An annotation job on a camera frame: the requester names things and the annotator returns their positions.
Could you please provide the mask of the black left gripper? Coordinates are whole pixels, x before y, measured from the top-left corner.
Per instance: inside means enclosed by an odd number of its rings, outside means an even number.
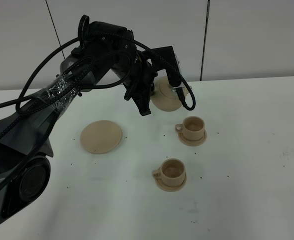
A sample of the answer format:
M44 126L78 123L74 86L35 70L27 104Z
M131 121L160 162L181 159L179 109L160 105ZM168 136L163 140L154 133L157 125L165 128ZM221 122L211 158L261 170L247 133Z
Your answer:
M154 80L158 72L165 70L167 78L175 72L172 63L174 61L174 49L172 46L151 49L157 54L154 56L149 51L138 51L137 64L139 71L130 76L130 82L125 84L125 99L133 99L142 116L150 115L150 97L154 93Z

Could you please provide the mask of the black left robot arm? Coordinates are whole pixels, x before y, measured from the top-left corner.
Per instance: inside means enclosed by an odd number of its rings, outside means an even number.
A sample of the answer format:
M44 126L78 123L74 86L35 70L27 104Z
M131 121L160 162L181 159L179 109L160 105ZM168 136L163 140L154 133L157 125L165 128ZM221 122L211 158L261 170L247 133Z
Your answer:
M15 106L15 112L0 120L0 224L35 201L50 178L49 158L53 151L49 135L76 96L101 88L108 71L118 81L104 89L124 85L124 98L133 100L142 116L150 114L154 79L165 70L179 101L185 100L186 82L171 46L149 48L134 39L125 27L82 16L79 46L61 63L60 74L43 89L27 95L37 75L34 71L17 99L0 103Z

